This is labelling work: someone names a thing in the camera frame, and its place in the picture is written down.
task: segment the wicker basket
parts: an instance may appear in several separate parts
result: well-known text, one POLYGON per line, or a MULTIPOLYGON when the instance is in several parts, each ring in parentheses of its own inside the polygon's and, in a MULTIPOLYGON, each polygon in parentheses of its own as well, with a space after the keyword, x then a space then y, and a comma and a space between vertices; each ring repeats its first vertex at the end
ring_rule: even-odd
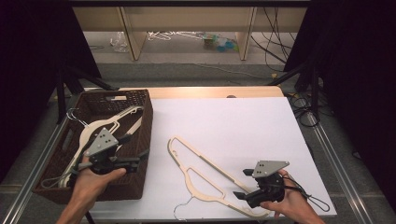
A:
MULTIPOLYGON (((123 136, 131 126, 141 117, 140 128, 133 134, 129 143, 124 144, 117 152, 119 157, 137 157, 139 153, 150 146, 151 124, 153 110, 147 90, 139 91, 93 91, 83 92, 78 97, 74 115, 91 123, 99 119, 109 119, 131 105, 142 105, 144 110, 138 110, 135 114, 129 114, 119 120, 120 127, 113 133, 115 137, 123 136)), ((53 187, 43 188, 41 181, 57 177, 63 174, 64 169, 72 160, 78 150, 79 136, 84 126, 76 120, 68 119, 61 134, 59 135, 52 154, 47 160, 44 171, 35 183, 33 192, 55 203, 66 204, 72 194, 70 188, 53 187)), ((92 134, 99 133, 101 128, 92 134)), ((136 173, 125 175, 119 180, 109 183, 106 191, 101 194, 97 201, 116 201, 140 199, 143 194, 148 160, 141 161, 136 173)))

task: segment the wrist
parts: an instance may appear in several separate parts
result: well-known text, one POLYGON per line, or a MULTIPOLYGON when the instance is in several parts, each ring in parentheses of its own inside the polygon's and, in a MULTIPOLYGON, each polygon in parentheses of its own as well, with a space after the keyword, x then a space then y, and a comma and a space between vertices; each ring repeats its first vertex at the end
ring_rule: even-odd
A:
POLYGON ((69 204, 63 210, 57 224, 79 223, 89 209, 90 207, 85 201, 72 197, 69 204))

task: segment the finger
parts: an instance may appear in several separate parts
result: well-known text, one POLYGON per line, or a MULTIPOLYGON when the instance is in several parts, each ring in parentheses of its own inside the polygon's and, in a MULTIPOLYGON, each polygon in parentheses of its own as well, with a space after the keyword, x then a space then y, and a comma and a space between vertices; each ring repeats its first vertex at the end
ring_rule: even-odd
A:
POLYGON ((88 162, 90 161, 90 157, 85 156, 85 151, 82 153, 82 160, 81 162, 88 162))
POLYGON ((278 203, 273 202, 262 202, 260 203, 260 207, 271 210, 271 211, 278 211, 278 203))
POLYGON ((291 187, 295 187, 295 184, 293 183, 293 181, 290 180, 290 175, 286 170, 279 170, 278 171, 280 175, 282 175, 283 181, 285 182, 285 185, 287 186, 291 186, 291 187))
POLYGON ((125 168, 120 168, 117 170, 113 170, 112 172, 108 173, 106 175, 106 182, 111 182, 113 180, 119 179, 120 177, 122 177, 123 175, 125 175, 126 170, 125 168))
POLYGON ((280 175, 284 176, 284 175, 289 175, 288 172, 284 169, 278 170, 277 171, 280 175))
POLYGON ((274 218, 279 218, 279 216, 280 216, 280 213, 278 213, 278 212, 275 212, 275 214, 274 214, 274 218))

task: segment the cable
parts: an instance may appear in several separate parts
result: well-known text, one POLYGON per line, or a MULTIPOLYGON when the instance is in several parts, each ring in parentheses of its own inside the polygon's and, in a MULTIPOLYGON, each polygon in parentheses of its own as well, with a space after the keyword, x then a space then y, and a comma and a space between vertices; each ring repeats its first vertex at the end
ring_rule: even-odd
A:
POLYGON ((305 126, 305 127, 309 127, 309 128, 313 128, 316 127, 319 123, 320 123, 320 118, 318 116, 318 114, 314 113, 311 106, 308 103, 308 100, 304 97, 299 97, 297 99, 295 99, 293 101, 293 99, 295 98, 295 94, 293 94, 290 99, 289 99, 289 103, 291 105, 291 107, 295 108, 293 109, 293 113, 294 116, 297 118, 297 120, 299 120, 300 124, 305 126), (312 115, 315 118, 315 123, 311 124, 308 122, 304 122, 303 119, 308 116, 308 115, 312 115))
POLYGON ((267 39, 268 41, 270 41, 272 44, 279 45, 280 47, 283 47, 283 48, 291 49, 291 47, 289 47, 289 46, 282 45, 282 44, 280 44, 280 43, 276 43, 276 42, 273 41, 273 40, 270 40, 270 39, 264 34, 264 32, 262 32, 262 36, 263 36, 265 39, 267 39))
POLYGON ((316 198, 316 197, 314 197, 314 196, 312 196, 312 195, 307 194, 306 191, 304 190, 304 188, 303 188, 299 183, 297 183, 297 181, 295 181, 295 180, 293 180, 293 179, 291 179, 291 178, 289 178, 289 177, 285 177, 285 176, 282 176, 282 178, 288 179, 288 180, 290 180, 291 182, 293 182, 293 183, 297 186, 297 189, 300 189, 300 190, 298 190, 298 191, 300 191, 301 194, 303 194, 303 196, 305 196, 305 198, 306 198, 307 200, 309 200, 311 203, 314 203, 314 204, 315 204, 318 208, 320 208, 323 212, 329 212, 329 211, 330 211, 330 206, 329 206, 327 203, 323 202, 323 201, 322 201, 321 199, 319 199, 319 198, 316 198), (319 202, 319 203, 323 203, 324 205, 326 205, 327 208, 323 208, 323 207, 320 206, 318 203, 314 202, 314 200, 317 201, 317 202, 319 202))
POLYGON ((218 70, 220 70, 220 71, 228 72, 228 73, 233 73, 233 74, 241 74, 241 75, 246 75, 246 76, 256 77, 256 78, 265 78, 265 77, 257 77, 257 76, 251 75, 251 74, 249 74, 249 73, 244 73, 244 72, 229 71, 229 70, 226 70, 226 69, 223 69, 223 68, 219 68, 219 67, 214 67, 214 66, 201 65, 201 64, 198 64, 198 63, 193 63, 193 64, 194 64, 194 65, 197 65, 197 66, 200 66, 200 67, 218 69, 218 70))
POLYGON ((261 44, 259 44, 256 39, 254 39, 253 35, 251 36, 251 39, 259 46, 260 49, 263 49, 265 52, 271 54, 274 58, 280 60, 282 63, 286 63, 283 59, 277 57, 273 52, 269 51, 268 49, 265 49, 261 44))
POLYGON ((296 38, 291 33, 289 33, 289 35, 291 36, 291 39, 293 39, 293 41, 296 41, 296 38))
POLYGON ((277 40, 279 41, 279 44, 280 44, 280 46, 281 46, 283 55, 285 56, 285 59, 287 60, 288 57, 289 57, 289 54, 286 52, 286 50, 285 50, 285 48, 284 48, 284 45, 282 44, 282 40, 281 40, 281 38, 280 38, 280 33, 279 33, 279 26, 278 26, 278 24, 277 24, 277 12, 278 12, 278 7, 275 7, 275 8, 274 8, 274 11, 275 11, 275 20, 274 20, 274 23, 272 23, 271 19, 269 18, 268 13, 267 13, 265 7, 264 7, 263 9, 264 9, 265 16, 266 16, 267 20, 270 22, 270 26, 271 26, 271 29, 272 29, 271 36, 270 36, 270 38, 269 38, 269 39, 270 39, 270 42, 272 41, 272 36, 273 36, 273 34, 275 34, 275 36, 276 36, 276 38, 277 38, 277 40))
POLYGON ((72 172, 68 172, 66 174, 57 176, 57 177, 53 177, 53 178, 47 178, 47 179, 43 179, 40 183, 41 187, 43 189, 51 189, 53 188, 55 185, 57 185, 61 180, 65 179, 67 176, 71 175, 72 172), (50 182, 51 180, 56 180, 54 183, 52 183, 51 185, 47 186, 47 182, 50 182))

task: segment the human hand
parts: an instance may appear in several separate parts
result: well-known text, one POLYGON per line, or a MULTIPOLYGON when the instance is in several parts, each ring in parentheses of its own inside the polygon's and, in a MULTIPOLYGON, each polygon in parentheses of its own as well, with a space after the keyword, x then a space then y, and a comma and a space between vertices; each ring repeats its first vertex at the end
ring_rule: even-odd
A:
MULTIPOLYGON (((82 162, 88 161, 89 158, 83 156, 82 162)), ((113 170, 106 175, 97 175, 88 168, 81 170, 70 202, 57 223, 79 223, 84 215, 93 208, 96 198, 105 191, 107 184, 122 177, 125 173, 124 168, 113 170)))
MULTIPOLYGON (((295 184, 288 179, 288 172, 285 170, 279 170, 278 172, 283 177, 286 177, 283 178, 285 186, 296 187, 295 184)), ((300 191, 294 189, 285 189, 285 197, 280 203, 262 202, 260 206, 275 211, 275 218, 283 214, 301 224, 324 223, 300 191)))

